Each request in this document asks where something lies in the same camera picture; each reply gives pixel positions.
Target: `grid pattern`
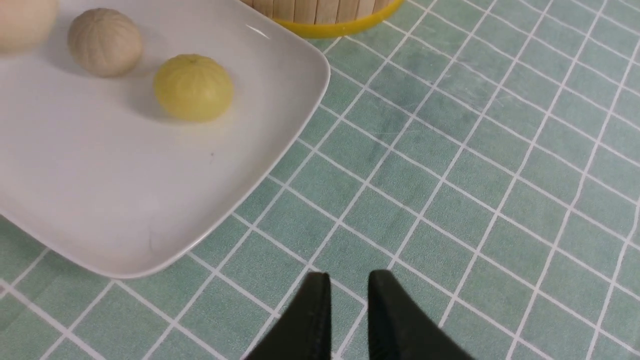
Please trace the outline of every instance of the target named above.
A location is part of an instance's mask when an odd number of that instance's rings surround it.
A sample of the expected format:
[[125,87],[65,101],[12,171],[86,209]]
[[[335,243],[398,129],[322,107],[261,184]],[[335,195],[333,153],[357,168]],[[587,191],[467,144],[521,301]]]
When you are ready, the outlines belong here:
[[366,359],[376,268],[479,359],[640,359],[640,1],[409,0],[312,43],[321,107],[164,272],[103,279],[0,221],[1,359],[237,359],[309,271],[334,357]]

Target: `dough ball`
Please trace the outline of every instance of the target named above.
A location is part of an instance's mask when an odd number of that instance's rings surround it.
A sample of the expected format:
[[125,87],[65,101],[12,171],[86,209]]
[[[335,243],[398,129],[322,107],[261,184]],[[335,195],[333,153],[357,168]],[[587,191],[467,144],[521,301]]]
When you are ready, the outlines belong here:
[[231,77],[213,59],[183,54],[167,60],[154,77],[158,103],[171,116],[207,121],[222,115],[231,105]]
[[19,53],[47,40],[58,0],[0,0],[0,54]]
[[67,36],[71,57],[101,78],[121,76],[142,57],[142,36],[126,15],[112,9],[87,10],[71,23]]

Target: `square plate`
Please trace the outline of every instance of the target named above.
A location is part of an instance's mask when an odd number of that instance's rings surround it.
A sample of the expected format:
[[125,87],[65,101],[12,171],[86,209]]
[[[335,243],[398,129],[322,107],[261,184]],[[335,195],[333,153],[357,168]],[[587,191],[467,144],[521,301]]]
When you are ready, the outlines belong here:
[[[123,78],[91,77],[68,53],[72,19],[97,7],[126,14],[145,39]],[[231,75],[220,119],[177,122],[157,105],[154,73],[182,53]],[[47,43],[0,59],[0,215],[98,274],[153,274],[265,178],[329,75],[316,48],[238,0],[62,0]]]

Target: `white ball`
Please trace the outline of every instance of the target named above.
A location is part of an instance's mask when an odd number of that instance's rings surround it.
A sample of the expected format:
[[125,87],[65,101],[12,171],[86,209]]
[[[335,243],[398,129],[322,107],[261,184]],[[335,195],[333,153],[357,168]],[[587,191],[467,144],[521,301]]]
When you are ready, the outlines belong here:
[[47,40],[58,0],[0,0],[0,54],[30,50]]
[[132,70],[142,57],[142,36],[126,15],[112,9],[87,10],[71,23],[71,57],[90,74],[110,78]]

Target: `wooden container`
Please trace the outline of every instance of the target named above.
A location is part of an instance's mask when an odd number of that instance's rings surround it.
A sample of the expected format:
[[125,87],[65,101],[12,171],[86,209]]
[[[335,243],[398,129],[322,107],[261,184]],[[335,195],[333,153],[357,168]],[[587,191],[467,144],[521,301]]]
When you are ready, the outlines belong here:
[[242,0],[304,38],[357,33],[391,16],[403,0]]

